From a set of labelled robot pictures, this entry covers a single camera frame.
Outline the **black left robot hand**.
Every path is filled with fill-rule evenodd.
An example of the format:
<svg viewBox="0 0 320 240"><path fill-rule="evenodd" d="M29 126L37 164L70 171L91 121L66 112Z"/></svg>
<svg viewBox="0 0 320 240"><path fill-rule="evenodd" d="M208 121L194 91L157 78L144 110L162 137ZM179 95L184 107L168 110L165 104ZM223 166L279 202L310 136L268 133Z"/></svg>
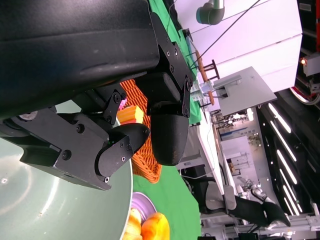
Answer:
<svg viewBox="0 0 320 240"><path fill-rule="evenodd" d="M177 165L192 76L146 0L0 3L0 136L71 183L108 190L147 139Z"/></svg>

